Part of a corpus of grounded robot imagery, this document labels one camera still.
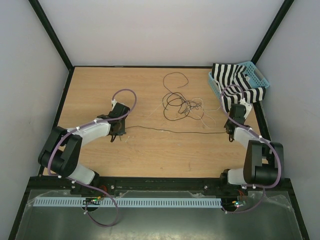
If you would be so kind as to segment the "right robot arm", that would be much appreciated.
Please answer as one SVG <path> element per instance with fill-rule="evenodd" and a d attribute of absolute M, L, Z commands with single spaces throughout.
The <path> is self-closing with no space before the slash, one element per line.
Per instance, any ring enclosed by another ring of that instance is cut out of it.
<path fill-rule="evenodd" d="M 263 138 L 245 125 L 248 112 L 245 105 L 233 103 L 224 125 L 229 141 L 246 149 L 242 168 L 225 169 L 220 174 L 218 188 L 225 195 L 231 194 L 237 185 L 269 189 L 284 180 L 283 145 Z"/>

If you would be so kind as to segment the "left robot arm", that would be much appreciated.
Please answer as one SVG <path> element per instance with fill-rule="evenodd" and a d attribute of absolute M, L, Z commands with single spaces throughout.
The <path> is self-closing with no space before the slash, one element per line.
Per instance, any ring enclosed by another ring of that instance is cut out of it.
<path fill-rule="evenodd" d="M 38 163 L 59 177 L 69 178 L 82 183 L 82 188 L 89 194 L 100 188 L 99 174 L 79 163 L 81 147 L 102 137 L 111 136 L 114 142 L 117 136 L 125 134 L 126 114 L 130 108 L 122 103 L 113 103 L 108 115 L 102 114 L 87 127 L 54 127 L 39 156 Z"/>

